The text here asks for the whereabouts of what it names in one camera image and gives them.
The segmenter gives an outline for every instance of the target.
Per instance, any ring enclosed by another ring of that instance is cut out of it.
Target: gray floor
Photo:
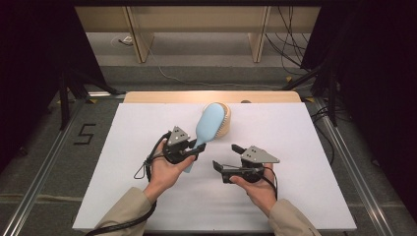
[[[118,38],[124,39],[126,35],[89,33],[104,77],[111,86],[120,90],[276,89],[286,85],[288,76],[298,77],[283,70],[280,56],[268,42],[265,44],[262,62],[253,63],[247,36],[242,33],[158,33],[151,47],[153,56],[145,64],[136,63],[132,47],[117,42]],[[297,35],[296,39],[300,45],[305,46],[303,37]],[[292,58],[297,58],[293,48],[287,47],[286,52]],[[291,72],[303,73],[290,62],[283,63]],[[298,89],[302,96],[309,95],[309,84]],[[44,114],[27,142],[29,154],[14,158],[0,175],[2,231],[30,187],[58,134],[60,109],[57,101],[58,97],[51,102],[50,114]],[[72,223],[120,102],[123,100],[99,99],[95,103],[83,105],[20,235],[83,235],[72,230]],[[316,103],[305,104],[311,114],[317,111]],[[393,235],[417,235],[416,223],[384,173],[371,162],[372,154],[354,122],[349,120],[349,115],[343,110],[337,116],[339,131],[387,216]],[[75,146],[74,143],[87,140],[86,137],[78,136],[86,123],[95,124],[86,128],[88,133],[94,134],[91,143]],[[323,121],[319,121],[318,126],[328,136]],[[321,134],[319,137],[330,159],[330,144]],[[356,231],[346,234],[378,235],[337,151],[331,167],[358,226]],[[345,235],[343,232],[323,234]]]

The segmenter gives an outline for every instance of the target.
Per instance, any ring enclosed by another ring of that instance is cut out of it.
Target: sleeve
[[[126,194],[110,209],[110,211],[99,221],[95,228],[112,226],[132,221],[146,214],[151,208],[150,202],[145,194],[138,188],[131,188]],[[121,229],[111,233],[102,234],[105,236],[139,236],[145,231],[146,221],[133,227]]]
[[[276,236],[319,236],[310,220],[290,201],[279,200],[272,207],[268,219]]]

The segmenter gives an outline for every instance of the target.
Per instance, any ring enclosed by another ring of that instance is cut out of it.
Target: table
[[[242,100],[258,103],[242,104]],[[298,206],[318,229],[356,228],[307,109],[294,91],[128,93],[113,120],[73,227],[93,228],[127,189],[131,186],[143,189],[147,180],[134,180],[133,175],[145,160],[147,150],[166,132],[163,129],[179,125],[193,137],[193,127],[198,121],[194,118],[213,101],[225,102],[232,110],[229,134],[208,143],[191,173],[181,175],[175,187],[158,199],[147,231],[270,232],[262,212],[237,186],[223,184],[211,167],[212,160],[239,163],[238,155],[230,149],[235,142],[247,148],[250,145],[265,148],[281,159],[274,166],[279,173],[280,197]]]

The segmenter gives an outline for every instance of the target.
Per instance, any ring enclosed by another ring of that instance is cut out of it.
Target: person's right hand
[[[264,164],[264,167],[273,169],[272,163]],[[273,183],[274,175],[270,169],[265,169],[264,176],[267,177],[271,183]],[[242,187],[252,203],[254,203],[267,217],[273,205],[276,203],[275,191],[273,187],[264,179],[256,183],[249,183],[245,179],[239,176],[230,177],[230,181],[240,187]]]

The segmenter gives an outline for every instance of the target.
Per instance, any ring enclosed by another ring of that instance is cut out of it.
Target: white tabletop
[[[240,165],[231,150],[256,146],[280,159],[274,165],[278,198],[296,205],[318,229],[356,225],[338,188],[304,103],[228,103],[229,133],[208,143],[191,173],[158,199],[148,231],[271,232],[268,219],[236,185],[223,184],[212,161]],[[92,229],[132,186],[157,140],[174,126],[196,138],[206,104],[120,104],[73,228]]]

